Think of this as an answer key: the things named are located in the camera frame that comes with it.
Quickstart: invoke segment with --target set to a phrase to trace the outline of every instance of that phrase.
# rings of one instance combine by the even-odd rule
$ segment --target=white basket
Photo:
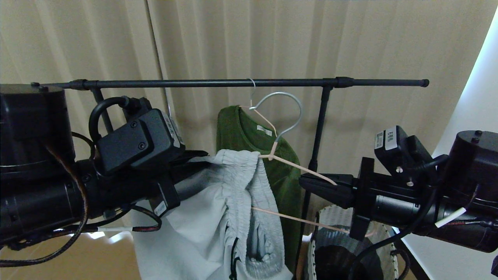
[[[317,214],[317,222],[344,230],[350,229],[353,209],[342,209],[333,205],[325,207]],[[375,244],[389,237],[389,231],[385,225],[372,222],[367,231],[367,236],[362,242],[352,239],[346,233],[315,227],[313,237],[308,248],[307,271],[304,273],[305,280],[317,280],[315,252],[323,246],[337,245],[346,248],[350,253],[357,256],[361,251],[371,244]],[[373,254],[362,259],[362,264],[366,269],[372,268],[381,273],[384,280],[393,280],[398,277],[398,263],[396,256],[391,256],[390,252],[395,250],[394,245],[387,245],[377,249],[377,257]]]

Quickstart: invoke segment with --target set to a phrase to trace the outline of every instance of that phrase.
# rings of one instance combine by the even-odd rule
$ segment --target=neckline
[[[249,141],[249,139],[246,136],[246,133],[244,132],[244,129],[242,128],[242,124],[241,124],[241,112],[242,112],[242,114],[244,115],[245,118],[247,118],[249,121],[251,121],[255,125],[257,125],[257,126],[261,126],[261,125],[258,124],[253,118],[251,118],[244,110],[242,110],[242,108],[239,105],[235,106],[235,113],[236,113],[236,119],[237,119],[237,127],[239,128],[239,131],[241,133],[242,138],[244,139],[244,142],[246,142],[246,144],[248,146],[250,146],[254,151],[258,151],[261,154],[270,154],[270,152],[271,152],[270,149],[268,149],[268,150],[266,150],[266,149],[260,149],[260,148],[256,147],[251,141]]]

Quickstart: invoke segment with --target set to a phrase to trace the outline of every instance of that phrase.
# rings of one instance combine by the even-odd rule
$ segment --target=horizontal rod
[[[429,80],[384,80],[353,79],[336,77],[331,79],[254,79],[257,87],[331,87],[352,86],[409,86],[427,87]],[[94,88],[201,88],[201,87],[252,87],[250,79],[237,80],[135,80],[135,81],[89,81],[74,80],[68,83],[44,84],[64,89],[91,90]]]

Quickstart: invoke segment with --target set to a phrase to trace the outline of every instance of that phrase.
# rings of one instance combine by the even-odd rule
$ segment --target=curtain fold
[[[374,157],[374,135],[401,125],[432,151],[481,48],[496,0],[488,1],[155,1],[0,3],[0,80],[354,78],[422,79],[427,88],[332,91],[319,172],[357,174]],[[321,88],[257,88],[302,100],[301,124],[285,138],[309,162]],[[104,89],[105,97],[146,96],[172,112],[189,149],[215,151],[216,118],[248,105],[252,88]],[[67,91],[71,126],[88,134],[90,92]],[[262,112],[278,130],[297,107],[275,97]],[[110,109],[115,128],[124,123]],[[88,149],[76,142],[78,158]],[[376,165],[377,172],[385,170]],[[314,198],[314,213],[324,201]]]

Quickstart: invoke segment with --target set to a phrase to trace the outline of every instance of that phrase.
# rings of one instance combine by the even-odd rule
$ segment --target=clothing rack
[[[348,88],[352,86],[408,86],[427,87],[429,80],[397,80],[397,79],[354,79],[349,77],[336,77],[324,79],[235,79],[235,80],[122,80],[122,81],[89,81],[74,80],[67,83],[43,84],[42,86],[57,86],[63,89],[90,90],[95,101],[104,99],[101,89],[103,88],[200,88],[200,87],[322,87],[322,98],[320,111],[313,144],[313,151],[308,169],[317,171],[318,150],[327,113],[327,105],[330,92],[334,88]],[[104,124],[108,133],[113,131],[111,121],[107,111],[102,114]],[[306,190],[303,199],[301,219],[306,219],[309,208],[311,193]],[[300,236],[304,233],[304,224],[301,224]],[[296,267],[301,249],[299,240],[298,254],[296,257]]]

